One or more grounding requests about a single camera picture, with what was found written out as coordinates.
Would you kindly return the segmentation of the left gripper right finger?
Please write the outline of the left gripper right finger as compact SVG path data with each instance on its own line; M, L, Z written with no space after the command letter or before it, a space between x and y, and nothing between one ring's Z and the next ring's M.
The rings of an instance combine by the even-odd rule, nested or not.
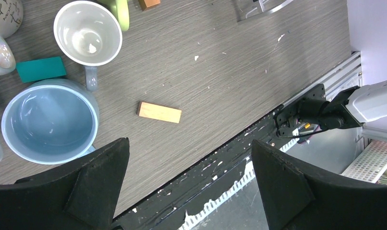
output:
M271 230L387 230L387 185L329 172L253 140L251 158Z

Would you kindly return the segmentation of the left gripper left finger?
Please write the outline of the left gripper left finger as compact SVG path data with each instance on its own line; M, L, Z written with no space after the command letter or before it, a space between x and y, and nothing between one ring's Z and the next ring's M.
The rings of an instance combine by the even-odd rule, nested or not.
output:
M0 230L108 230L129 162L129 139L0 184Z

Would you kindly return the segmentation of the light blue mug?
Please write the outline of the light blue mug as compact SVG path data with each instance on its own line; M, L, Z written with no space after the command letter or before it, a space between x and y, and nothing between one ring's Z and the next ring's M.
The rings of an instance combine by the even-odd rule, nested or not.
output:
M1 132L19 157L38 164L62 164L95 151L99 107L85 87L67 79L42 80L6 106Z

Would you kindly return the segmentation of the small grey blue mug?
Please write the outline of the small grey blue mug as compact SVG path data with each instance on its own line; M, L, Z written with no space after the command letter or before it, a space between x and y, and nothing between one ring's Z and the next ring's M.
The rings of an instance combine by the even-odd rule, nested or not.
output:
M97 68L112 61L122 46L122 31L114 15L98 3L73 1L56 14L53 31L62 52L84 66L87 90L96 91Z

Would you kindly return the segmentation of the light green mug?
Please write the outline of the light green mug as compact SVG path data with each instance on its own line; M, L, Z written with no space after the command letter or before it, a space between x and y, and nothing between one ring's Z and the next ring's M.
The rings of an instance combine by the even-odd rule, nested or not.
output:
M127 0L98 0L107 6L117 19L122 31L129 29L129 6Z

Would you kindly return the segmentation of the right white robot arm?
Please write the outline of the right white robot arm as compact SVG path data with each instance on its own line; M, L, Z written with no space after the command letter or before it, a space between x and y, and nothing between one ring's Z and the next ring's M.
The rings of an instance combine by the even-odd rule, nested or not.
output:
M361 127L387 117L387 80L348 88L330 102L303 100L297 114L302 121L317 124L323 131Z

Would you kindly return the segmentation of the white plastic crate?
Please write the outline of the white plastic crate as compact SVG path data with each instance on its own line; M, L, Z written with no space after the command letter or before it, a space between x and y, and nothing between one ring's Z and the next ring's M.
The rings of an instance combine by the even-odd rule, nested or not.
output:
M355 180L376 183L387 169L387 142L373 140L341 173Z

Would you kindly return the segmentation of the long light wooden block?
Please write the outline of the long light wooden block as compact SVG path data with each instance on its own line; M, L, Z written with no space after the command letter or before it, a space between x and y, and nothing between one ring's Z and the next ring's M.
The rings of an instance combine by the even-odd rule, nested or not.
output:
M182 111L166 106L140 102L137 115L144 118L179 123Z

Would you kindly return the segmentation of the teal block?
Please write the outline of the teal block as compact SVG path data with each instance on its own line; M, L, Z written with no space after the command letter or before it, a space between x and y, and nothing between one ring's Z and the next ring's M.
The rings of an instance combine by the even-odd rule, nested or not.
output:
M16 69L23 83L58 78L67 74L61 57L19 62Z

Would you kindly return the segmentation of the small brown wooden block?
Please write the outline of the small brown wooden block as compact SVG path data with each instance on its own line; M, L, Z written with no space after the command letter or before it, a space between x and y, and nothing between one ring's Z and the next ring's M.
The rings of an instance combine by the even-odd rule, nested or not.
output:
M143 11L154 8L161 3L160 0L138 0L138 2Z

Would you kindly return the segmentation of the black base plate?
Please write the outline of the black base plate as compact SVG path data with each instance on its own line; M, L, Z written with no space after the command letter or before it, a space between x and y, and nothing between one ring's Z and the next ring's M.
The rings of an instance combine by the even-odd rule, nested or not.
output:
M254 179L253 140L281 151L290 149L298 125L286 119L289 106L280 105L234 138L202 158L157 191L117 216L114 230L190 230Z

